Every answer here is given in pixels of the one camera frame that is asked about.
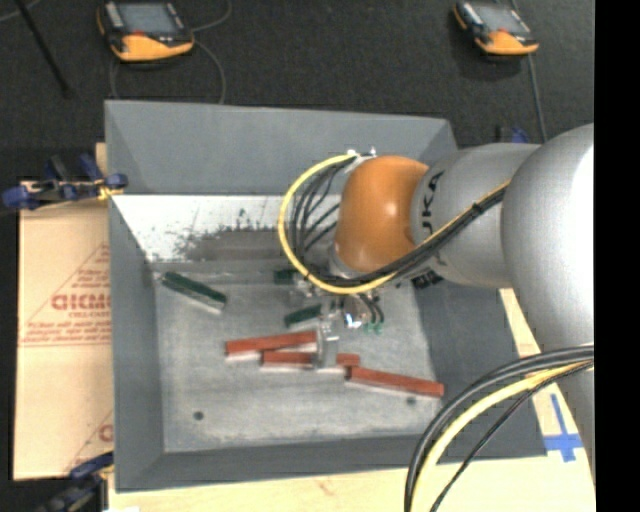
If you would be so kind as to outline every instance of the dark green object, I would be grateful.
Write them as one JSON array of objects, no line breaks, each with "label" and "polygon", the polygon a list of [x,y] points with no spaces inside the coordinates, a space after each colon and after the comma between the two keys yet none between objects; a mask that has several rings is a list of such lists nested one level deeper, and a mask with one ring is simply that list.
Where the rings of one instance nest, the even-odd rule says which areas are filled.
[{"label": "dark green object", "polygon": [[221,311],[227,303],[227,296],[207,285],[192,281],[176,272],[166,272],[162,276],[162,284],[191,299]]},{"label": "dark green object", "polygon": [[293,284],[293,276],[296,274],[295,268],[285,268],[276,270],[273,273],[273,282],[275,284]]},{"label": "dark green object", "polygon": [[304,309],[299,309],[285,316],[284,324],[287,327],[291,327],[294,324],[299,324],[300,322],[305,322],[306,320],[318,318],[320,316],[321,311],[322,311],[322,304],[318,304],[317,306],[310,306]]}]

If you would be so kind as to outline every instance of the blue tape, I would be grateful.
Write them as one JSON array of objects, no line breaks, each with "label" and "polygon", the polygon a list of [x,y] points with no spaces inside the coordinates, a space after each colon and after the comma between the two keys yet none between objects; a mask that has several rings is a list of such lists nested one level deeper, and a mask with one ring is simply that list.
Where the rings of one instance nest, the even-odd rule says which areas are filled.
[{"label": "blue tape", "polygon": [[558,450],[562,455],[563,462],[572,462],[576,460],[574,450],[582,447],[582,441],[579,434],[570,434],[567,432],[567,426],[560,411],[560,403],[556,395],[551,395],[553,410],[556,414],[558,423],[560,424],[560,434],[553,436],[544,436],[544,445],[547,451]]}]

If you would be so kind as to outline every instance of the black carpet floor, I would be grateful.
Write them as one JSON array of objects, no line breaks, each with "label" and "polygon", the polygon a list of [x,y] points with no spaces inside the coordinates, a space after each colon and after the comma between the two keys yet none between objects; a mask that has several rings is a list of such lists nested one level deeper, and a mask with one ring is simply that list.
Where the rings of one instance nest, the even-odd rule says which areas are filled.
[{"label": "black carpet floor", "polygon": [[[224,69],[232,105],[402,113],[444,118],[460,146],[492,142],[497,125],[542,142],[527,59],[489,63],[453,19],[452,0],[231,0],[197,33]],[[224,0],[174,0],[192,26]],[[41,0],[30,13],[75,92],[66,99],[15,3],[0,0],[0,189],[37,177],[47,157],[104,138],[112,59],[98,0]],[[541,42],[535,66],[548,138],[594,121],[595,2],[520,0]],[[222,75],[196,47],[171,67],[115,74],[123,98],[218,102]],[[10,482],[15,391],[16,218],[0,217],[0,510],[28,510],[60,482]]]}]

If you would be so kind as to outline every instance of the red-brown wooden stick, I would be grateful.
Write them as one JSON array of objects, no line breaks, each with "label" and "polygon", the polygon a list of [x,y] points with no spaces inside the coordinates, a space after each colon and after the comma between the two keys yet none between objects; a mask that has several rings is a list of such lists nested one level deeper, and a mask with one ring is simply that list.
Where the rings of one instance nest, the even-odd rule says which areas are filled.
[{"label": "red-brown wooden stick", "polygon": [[359,366],[349,369],[347,379],[359,384],[398,389],[401,391],[408,391],[410,393],[417,393],[437,398],[444,395],[444,385],[440,382],[419,379],[417,377],[407,377],[396,373],[370,370],[369,368],[362,368]]},{"label": "red-brown wooden stick", "polygon": [[[276,365],[311,365],[313,363],[313,352],[278,352],[266,350],[262,353],[262,364]],[[351,368],[360,364],[358,354],[338,353],[336,365],[344,368]]]},{"label": "red-brown wooden stick", "polygon": [[262,352],[264,350],[277,350],[279,348],[295,347],[307,343],[316,342],[316,331],[291,332],[276,334],[274,336],[261,336],[257,338],[244,338],[227,341],[225,344],[227,355],[242,354],[245,352]]}]

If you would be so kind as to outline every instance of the robotic arm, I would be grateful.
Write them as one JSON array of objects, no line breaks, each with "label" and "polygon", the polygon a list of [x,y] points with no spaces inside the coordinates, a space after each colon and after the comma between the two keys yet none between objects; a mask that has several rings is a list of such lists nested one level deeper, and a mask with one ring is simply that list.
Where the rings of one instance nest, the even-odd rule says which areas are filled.
[{"label": "robotic arm", "polygon": [[[592,344],[593,146],[591,124],[542,146],[465,149],[431,168],[401,156],[354,157],[326,264],[307,263],[307,233],[297,231],[312,202],[298,203],[285,233],[285,200],[280,240],[294,266],[329,293],[377,292],[425,273],[513,288],[543,352]],[[317,192],[333,177],[318,174],[310,187]],[[594,373],[565,379],[561,389],[595,481]]]}]

